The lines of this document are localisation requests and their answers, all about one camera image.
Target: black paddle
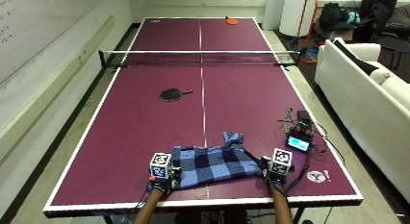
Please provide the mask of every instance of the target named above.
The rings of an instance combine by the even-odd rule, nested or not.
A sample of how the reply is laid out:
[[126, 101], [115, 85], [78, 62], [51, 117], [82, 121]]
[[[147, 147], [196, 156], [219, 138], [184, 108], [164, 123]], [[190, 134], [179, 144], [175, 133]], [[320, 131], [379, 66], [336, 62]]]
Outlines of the black paddle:
[[159, 96], [163, 101], [179, 101], [184, 94], [194, 93], [192, 89], [180, 91], [178, 88], [168, 88]]

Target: white couch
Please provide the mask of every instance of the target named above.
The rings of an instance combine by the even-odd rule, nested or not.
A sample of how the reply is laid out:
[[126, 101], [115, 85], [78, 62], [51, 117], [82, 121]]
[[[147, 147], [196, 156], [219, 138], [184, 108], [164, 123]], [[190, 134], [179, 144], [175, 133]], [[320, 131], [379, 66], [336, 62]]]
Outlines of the white couch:
[[377, 62], [379, 44], [336, 40], [379, 69], [365, 73], [340, 46], [327, 40], [316, 82], [361, 149], [410, 203], [410, 86]]

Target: whiteboard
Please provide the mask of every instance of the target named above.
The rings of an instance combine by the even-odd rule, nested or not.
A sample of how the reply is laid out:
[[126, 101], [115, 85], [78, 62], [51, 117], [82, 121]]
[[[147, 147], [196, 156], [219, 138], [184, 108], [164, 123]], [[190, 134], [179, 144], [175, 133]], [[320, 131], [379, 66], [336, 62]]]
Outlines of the whiteboard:
[[0, 0], [0, 85], [102, 1]]

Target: orange object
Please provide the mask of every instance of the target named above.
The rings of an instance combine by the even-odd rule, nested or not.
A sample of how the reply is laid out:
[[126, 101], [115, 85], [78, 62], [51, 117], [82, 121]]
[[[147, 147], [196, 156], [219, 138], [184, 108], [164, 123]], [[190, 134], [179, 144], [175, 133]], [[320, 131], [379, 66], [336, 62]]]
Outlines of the orange object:
[[[300, 30], [301, 30], [301, 27], [303, 27], [303, 21], [304, 21], [304, 17], [305, 17], [307, 4], [308, 4], [308, 0], [305, 0], [304, 11], [303, 11], [303, 15], [300, 16], [297, 38], [300, 38]], [[309, 30], [308, 30], [308, 36], [307, 36], [305, 39], [300, 39], [299, 40], [299, 43], [303, 44], [305, 47], [308, 46], [308, 43], [309, 43], [309, 40], [311, 40], [311, 33], [313, 31], [313, 24], [315, 24], [315, 20], [316, 20], [316, 17], [317, 17], [319, 0], [315, 0], [315, 4], [316, 4], [316, 7], [315, 7], [315, 10], [313, 10], [311, 26], [309, 26]], [[300, 60], [300, 62], [304, 62], [304, 63], [317, 63], [319, 60], [315, 60], [315, 59], [308, 60], [308, 61], [307, 60]]]
[[227, 22], [230, 25], [236, 25], [236, 24], [240, 23], [240, 21], [239, 21], [238, 19], [234, 19], [234, 18], [228, 18], [228, 19], [226, 20], [226, 22]]

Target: small screen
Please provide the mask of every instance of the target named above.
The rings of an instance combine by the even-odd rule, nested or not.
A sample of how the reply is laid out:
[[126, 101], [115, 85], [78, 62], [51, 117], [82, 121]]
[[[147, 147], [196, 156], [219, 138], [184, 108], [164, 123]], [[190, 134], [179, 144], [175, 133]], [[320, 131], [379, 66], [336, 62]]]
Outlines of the small screen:
[[301, 150], [301, 151], [308, 151], [309, 149], [311, 142], [307, 140], [303, 140], [295, 136], [288, 137], [288, 146]]

